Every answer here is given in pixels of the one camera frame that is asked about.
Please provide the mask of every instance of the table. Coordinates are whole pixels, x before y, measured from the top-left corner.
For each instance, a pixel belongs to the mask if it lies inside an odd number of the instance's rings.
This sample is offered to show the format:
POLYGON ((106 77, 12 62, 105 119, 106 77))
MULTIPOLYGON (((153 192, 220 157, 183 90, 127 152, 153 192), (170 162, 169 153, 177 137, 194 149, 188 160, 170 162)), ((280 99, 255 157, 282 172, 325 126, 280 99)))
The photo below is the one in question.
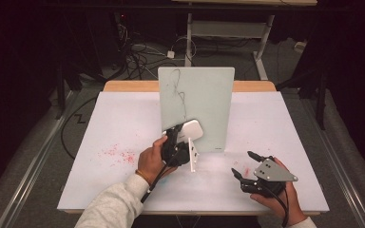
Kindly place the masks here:
MULTIPOLYGON (((160 110, 153 109, 159 99, 156 84, 157 81, 106 84, 69 174, 59 210, 81 213, 99 192, 125 180, 136 169, 139 152, 151 145, 159 137, 157 132, 161 132, 160 110)), ((235 82, 233 90, 225 151, 200 152, 196 173, 190 172, 189 165, 183 165, 161 180, 145 202, 143 214, 254 216, 268 213, 269 209, 241 192, 239 182, 230 171, 234 167, 244 177, 255 178, 251 172, 259 163, 248 158, 246 149, 279 157, 298 176, 300 181, 295 186, 305 213, 328 211, 284 101, 273 84, 235 82)))
MULTIPOLYGON (((177 2, 193 3, 228 3, 242 5, 269 5, 269 6, 315 6, 317 0, 173 0, 177 2)), ((269 32, 272 28, 275 15, 269 15, 266 23, 243 23, 243 22, 217 22, 217 21, 194 21, 192 13, 188 13, 187 33, 186 33, 186 54, 185 66, 192 65, 192 36, 220 36, 220 37, 242 37, 260 38, 259 50, 253 52, 254 63, 257 67, 259 78, 268 80, 265 67, 261 57, 268 41, 269 32)))

